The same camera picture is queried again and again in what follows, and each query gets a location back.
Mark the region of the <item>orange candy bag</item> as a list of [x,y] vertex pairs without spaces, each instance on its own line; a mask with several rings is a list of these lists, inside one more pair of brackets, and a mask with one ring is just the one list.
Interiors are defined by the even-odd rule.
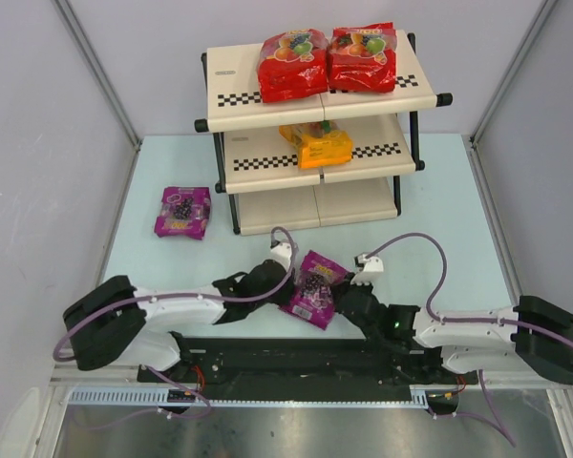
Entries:
[[282,125],[279,133],[295,149],[302,170],[342,165],[352,159],[353,142],[334,121]]

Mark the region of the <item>red fruit candy bag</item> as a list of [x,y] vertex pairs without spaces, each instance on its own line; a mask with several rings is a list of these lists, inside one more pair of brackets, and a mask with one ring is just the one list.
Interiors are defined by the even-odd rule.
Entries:
[[263,102],[286,102],[326,92],[328,44],[316,29],[287,31],[268,38],[257,63]]
[[336,91],[386,94],[396,85],[393,22],[335,28],[328,47],[328,82]]

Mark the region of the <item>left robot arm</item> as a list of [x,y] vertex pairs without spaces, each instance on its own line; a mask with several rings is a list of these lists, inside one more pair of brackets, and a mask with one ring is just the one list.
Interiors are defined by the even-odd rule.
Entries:
[[294,293],[293,258],[276,256],[189,291],[159,293],[108,279],[63,313],[66,334],[56,362],[92,371],[116,362],[166,370],[183,360],[179,328],[235,323],[266,304],[285,305]]

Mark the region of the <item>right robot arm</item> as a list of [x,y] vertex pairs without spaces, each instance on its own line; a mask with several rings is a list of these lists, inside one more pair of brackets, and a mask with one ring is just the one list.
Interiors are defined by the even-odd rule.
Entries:
[[433,350],[430,364],[454,374],[519,371],[573,385],[573,314],[542,298],[486,313],[431,312],[426,307],[381,303],[371,284],[343,281],[331,289],[335,310],[374,347],[392,354]]

